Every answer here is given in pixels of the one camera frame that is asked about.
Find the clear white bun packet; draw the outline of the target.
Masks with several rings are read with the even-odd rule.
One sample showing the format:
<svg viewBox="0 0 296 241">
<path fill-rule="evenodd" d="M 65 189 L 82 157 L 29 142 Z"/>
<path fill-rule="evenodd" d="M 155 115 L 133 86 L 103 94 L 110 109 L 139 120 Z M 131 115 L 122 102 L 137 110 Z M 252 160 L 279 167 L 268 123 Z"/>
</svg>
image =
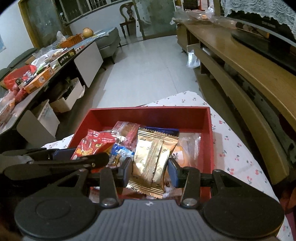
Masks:
<svg viewBox="0 0 296 241">
<path fill-rule="evenodd" d="M 180 133 L 172 156 L 181 167 L 193 167 L 201 171 L 203 168 L 203 161 L 201 160 L 201 134 Z"/>
</svg>

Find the blue white snack packet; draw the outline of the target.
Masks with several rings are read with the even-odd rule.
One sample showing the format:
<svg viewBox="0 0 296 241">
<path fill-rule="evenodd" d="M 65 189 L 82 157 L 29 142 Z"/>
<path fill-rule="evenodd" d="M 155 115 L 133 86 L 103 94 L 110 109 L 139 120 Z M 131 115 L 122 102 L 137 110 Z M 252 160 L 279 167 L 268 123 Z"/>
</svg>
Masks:
<svg viewBox="0 0 296 241">
<path fill-rule="evenodd" d="M 133 155 L 133 151 L 131 151 L 125 146 L 115 143 L 111 148 L 109 154 L 109 162 L 107 166 L 111 168 L 119 167 L 125 161 L 126 158 L 132 158 Z"/>
</svg>

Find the red popcorn snack packet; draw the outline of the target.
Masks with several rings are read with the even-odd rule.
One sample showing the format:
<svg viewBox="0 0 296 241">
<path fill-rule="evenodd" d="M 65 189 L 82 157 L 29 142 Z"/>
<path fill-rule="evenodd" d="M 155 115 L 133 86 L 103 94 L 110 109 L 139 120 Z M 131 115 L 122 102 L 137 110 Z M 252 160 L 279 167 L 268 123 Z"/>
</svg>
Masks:
<svg viewBox="0 0 296 241">
<path fill-rule="evenodd" d="M 76 160 L 83 156 L 96 155 L 99 153 L 110 154 L 116 137 L 109 131 L 88 130 L 87 135 L 80 141 L 71 159 Z"/>
</svg>

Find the gold wafer snack packet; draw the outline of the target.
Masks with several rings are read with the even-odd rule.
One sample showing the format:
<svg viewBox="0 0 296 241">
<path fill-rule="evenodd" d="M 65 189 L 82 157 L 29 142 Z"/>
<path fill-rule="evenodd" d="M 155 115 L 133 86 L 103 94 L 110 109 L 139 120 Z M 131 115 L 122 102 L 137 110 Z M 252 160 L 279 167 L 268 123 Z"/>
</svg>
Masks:
<svg viewBox="0 0 296 241">
<path fill-rule="evenodd" d="M 167 162 L 179 137 L 139 128 L 128 185 L 138 192 L 164 190 Z"/>
</svg>

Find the red transparent cake packet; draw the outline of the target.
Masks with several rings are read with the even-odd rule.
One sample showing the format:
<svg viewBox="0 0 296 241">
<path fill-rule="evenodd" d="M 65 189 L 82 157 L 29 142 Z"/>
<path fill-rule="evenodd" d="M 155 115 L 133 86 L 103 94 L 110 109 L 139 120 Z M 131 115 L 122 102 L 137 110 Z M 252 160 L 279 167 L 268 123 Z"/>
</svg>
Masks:
<svg viewBox="0 0 296 241">
<path fill-rule="evenodd" d="M 116 142 L 131 151 L 137 145 L 137 131 L 140 124 L 128 121 L 118 121 L 111 130 L 111 134 L 116 138 Z"/>
</svg>

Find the purple blue snack packet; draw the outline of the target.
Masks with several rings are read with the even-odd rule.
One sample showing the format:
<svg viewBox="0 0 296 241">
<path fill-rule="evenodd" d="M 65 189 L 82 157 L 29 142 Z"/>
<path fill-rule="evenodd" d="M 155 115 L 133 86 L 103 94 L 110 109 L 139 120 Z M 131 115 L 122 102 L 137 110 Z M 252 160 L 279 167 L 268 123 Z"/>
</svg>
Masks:
<svg viewBox="0 0 296 241">
<path fill-rule="evenodd" d="M 150 131 L 165 133 L 165 134 L 172 135 L 175 137 L 178 137 L 179 133 L 180 133 L 180 131 L 176 128 L 156 128 L 156 127 L 152 127 L 152 126 L 146 126 L 145 129 L 150 130 Z"/>
</svg>

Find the grey coffee table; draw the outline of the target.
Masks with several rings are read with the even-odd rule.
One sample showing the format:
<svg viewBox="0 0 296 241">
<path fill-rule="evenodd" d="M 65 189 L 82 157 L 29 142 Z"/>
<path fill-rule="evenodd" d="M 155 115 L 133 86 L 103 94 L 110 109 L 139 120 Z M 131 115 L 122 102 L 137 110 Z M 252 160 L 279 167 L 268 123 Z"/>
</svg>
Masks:
<svg viewBox="0 0 296 241">
<path fill-rule="evenodd" d="M 13 149 L 12 140 L 17 141 L 19 149 L 27 143 L 39 147 L 55 141 L 55 136 L 34 117 L 33 110 L 43 102 L 57 101 L 58 96 L 66 91 L 67 77 L 71 80 L 77 78 L 78 86 L 89 88 L 102 64 L 99 48 L 92 42 L 58 69 L 43 86 L 15 106 L 6 124 L 1 126 L 1 150 Z"/>
</svg>

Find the white storage box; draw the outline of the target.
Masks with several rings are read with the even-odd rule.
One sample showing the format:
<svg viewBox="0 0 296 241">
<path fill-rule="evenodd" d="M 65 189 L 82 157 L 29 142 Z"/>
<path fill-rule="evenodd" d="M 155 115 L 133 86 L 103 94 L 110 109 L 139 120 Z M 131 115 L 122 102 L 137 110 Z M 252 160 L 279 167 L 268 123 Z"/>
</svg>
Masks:
<svg viewBox="0 0 296 241">
<path fill-rule="evenodd" d="M 56 101 L 50 104 L 55 113 L 65 113 L 70 111 L 75 102 L 80 99 L 85 92 L 85 86 L 81 84 L 79 78 L 70 81 L 70 87 Z"/>
</svg>

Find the orange cardboard box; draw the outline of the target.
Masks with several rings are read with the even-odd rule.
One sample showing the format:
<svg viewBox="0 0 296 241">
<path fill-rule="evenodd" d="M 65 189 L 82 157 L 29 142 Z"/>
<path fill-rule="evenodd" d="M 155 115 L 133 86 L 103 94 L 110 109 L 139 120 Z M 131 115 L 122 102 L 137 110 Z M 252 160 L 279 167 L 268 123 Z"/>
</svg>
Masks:
<svg viewBox="0 0 296 241">
<path fill-rule="evenodd" d="M 31 94 L 38 88 L 42 87 L 46 81 L 48 81 L 54 74 L 54 71 L 52 67 L 48 67 L 43 72 L 38 74 L 36 77 L 34 77 L 32 80 L 29 81 L 28 84 L 24 86 L 25 91 L 28 94 Z"/>
</svg>

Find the red plastic bag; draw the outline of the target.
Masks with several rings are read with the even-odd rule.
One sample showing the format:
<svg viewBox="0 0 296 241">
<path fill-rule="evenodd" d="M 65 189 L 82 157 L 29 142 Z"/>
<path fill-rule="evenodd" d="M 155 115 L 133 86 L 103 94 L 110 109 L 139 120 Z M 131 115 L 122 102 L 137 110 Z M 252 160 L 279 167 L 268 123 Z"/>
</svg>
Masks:
<svg viewBox="0 0 296 241">
<path fill-rule="evenodd" d="M 34 74 L 37 70 L 37 67 L 34 65 L 26 65 L 21 68 L 13 70 L 9 73 L 4 79 L 4 87 L 7 90 L 13 90 L 13 86 L 16 83 L 16 79 L 22 78 L 23 80 L 27 80 L 28 77 L 25 74 L 29 71 L 30 73 Z"/>
</svg>

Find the silver foil bag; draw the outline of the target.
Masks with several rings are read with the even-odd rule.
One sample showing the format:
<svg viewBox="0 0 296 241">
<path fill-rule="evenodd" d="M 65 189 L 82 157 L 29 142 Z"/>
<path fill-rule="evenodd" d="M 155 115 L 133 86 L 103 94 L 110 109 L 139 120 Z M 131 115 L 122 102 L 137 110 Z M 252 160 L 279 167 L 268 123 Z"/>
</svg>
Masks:
<svg viewBox="0 0 296 241">
<path fill-rule="evenodd" d="M 187 61 L 187 67 L 190 69 L 195 69 L 200 67 L 200 60 L 195 55 L 194 50 L 191 50 L 188 52 L 188 61 Z"/>
</svg>

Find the orange basket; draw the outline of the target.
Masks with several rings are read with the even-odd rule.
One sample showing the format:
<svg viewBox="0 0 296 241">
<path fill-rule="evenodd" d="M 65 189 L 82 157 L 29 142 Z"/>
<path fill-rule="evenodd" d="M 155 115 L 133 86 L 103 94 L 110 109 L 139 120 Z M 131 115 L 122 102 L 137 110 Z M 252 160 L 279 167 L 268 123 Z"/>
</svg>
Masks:
<svg viewBox="0 0 296 241">
<path fill-rule="evenodd" d="M 78 44 L 79 42 L 83 41 L 83 36 L 81 34 L 77 34 L 74 36 L 70 36 L 65 41 L 59 43 L 61 48 L 70 48 L 74 45 Z"/>
</svg>

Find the yellow round fruit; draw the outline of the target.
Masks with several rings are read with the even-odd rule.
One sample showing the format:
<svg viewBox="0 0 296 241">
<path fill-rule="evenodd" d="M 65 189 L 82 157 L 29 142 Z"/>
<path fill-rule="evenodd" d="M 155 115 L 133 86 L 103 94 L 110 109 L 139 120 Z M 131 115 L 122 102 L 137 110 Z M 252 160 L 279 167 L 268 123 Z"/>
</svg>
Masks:
<svg viewBox="0 0 296 241">
<path fill-rule="evenodd" d="M 90 28 L 84 28 L 82 32 L 83 38 L 87 39 L 89 37 L 92 37 L 94 35 L 94 32 Z"/>
</svg>

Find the grey sofa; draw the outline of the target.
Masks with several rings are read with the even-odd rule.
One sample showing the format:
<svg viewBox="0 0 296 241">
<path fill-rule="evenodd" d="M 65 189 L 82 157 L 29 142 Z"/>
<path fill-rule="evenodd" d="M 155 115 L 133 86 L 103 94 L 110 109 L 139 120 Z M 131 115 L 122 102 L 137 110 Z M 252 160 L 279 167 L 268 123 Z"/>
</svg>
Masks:
<svg viewBox="0 0 296 241">
<path fill-rule="evenodd" d="M 121 47 L 121 38 L 117 27 L 110 28 L 98 32 L 99 37 L 95 39 L 95 43 L 103 60 L 109 60 L 112 64 L 114 62 L 114 54 L 119 47 Z"/>
</svg>

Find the white lace cloth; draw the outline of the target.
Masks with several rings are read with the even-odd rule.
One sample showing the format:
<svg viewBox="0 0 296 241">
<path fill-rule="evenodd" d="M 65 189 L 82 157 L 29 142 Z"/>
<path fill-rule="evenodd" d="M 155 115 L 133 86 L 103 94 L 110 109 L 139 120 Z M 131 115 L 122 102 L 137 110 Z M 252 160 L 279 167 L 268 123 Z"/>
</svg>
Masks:
<svg viewBox="0 0 296 241">
<path fill-rule="evenodd" d="M 224 16 L 243 11 L 272 18 L 280 25 L 287 25 L 295 38 L 295 1 L 221 1 L 221 6 Z"/>
</svg>

